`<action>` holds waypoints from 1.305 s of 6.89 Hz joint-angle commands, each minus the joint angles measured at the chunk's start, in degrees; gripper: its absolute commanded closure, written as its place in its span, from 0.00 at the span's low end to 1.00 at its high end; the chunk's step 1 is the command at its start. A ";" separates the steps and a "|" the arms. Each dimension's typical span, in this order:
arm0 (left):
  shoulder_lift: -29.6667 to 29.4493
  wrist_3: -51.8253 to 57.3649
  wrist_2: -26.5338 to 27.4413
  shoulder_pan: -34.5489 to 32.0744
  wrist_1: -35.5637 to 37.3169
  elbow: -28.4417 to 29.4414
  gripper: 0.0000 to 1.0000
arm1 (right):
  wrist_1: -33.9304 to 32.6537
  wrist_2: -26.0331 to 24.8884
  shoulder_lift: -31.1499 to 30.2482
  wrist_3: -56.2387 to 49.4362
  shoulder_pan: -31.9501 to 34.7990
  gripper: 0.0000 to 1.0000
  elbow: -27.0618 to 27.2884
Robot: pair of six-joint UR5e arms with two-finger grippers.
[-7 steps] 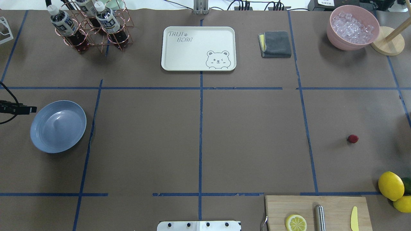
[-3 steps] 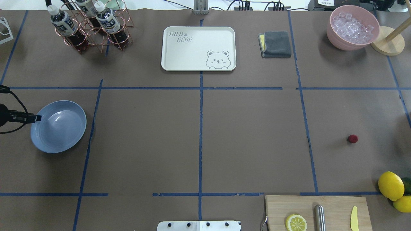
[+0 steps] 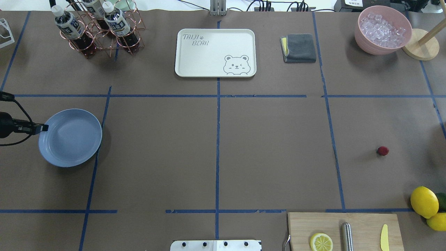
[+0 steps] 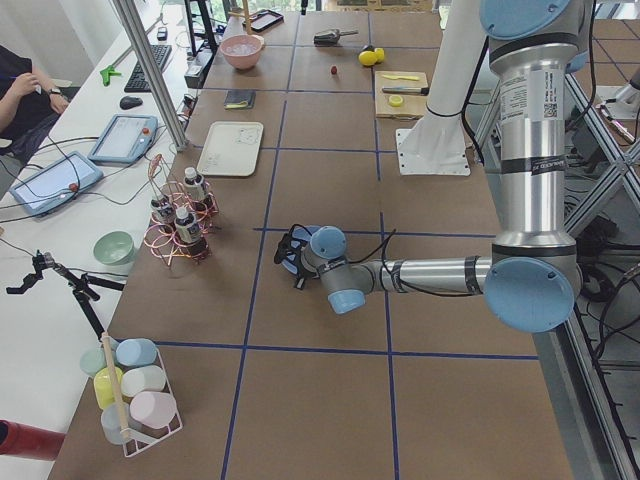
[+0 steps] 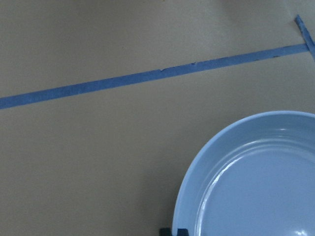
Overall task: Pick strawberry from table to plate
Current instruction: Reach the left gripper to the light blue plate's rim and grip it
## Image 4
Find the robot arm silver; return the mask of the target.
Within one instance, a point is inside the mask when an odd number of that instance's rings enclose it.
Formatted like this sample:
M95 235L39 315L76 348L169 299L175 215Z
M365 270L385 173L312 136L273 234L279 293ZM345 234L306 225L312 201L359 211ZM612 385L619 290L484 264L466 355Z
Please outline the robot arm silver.
M336 313L374 291L482 296L504 324L544 332L565 322L581 288L575 240L564 227L568 73L589 53L590 1L455 1L451 5L424 116L399 134L403 174L464 167L461 118L476 68L499 79L501 230L488 257L354 261L333 226L293 228L275 261L298 282L319 279Z

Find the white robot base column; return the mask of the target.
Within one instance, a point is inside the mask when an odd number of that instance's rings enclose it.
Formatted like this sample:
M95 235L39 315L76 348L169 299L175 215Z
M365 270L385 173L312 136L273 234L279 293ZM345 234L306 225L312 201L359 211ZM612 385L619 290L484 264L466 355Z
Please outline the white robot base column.
M423 117L398 129L402 175L468 176L462 119L475 74L482 66L487 34L478 1L453 1L443 33Z

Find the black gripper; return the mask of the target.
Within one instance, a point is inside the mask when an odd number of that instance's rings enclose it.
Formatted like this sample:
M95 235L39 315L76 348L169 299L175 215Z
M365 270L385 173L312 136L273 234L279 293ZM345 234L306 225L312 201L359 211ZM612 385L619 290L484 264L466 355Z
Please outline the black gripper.
M291 260L291 263L296 268L296 280L294 287L297 290L303 290L308 279L316 280L320 278L316 268L306 263L303 247L300 247L295 251L294 258Z

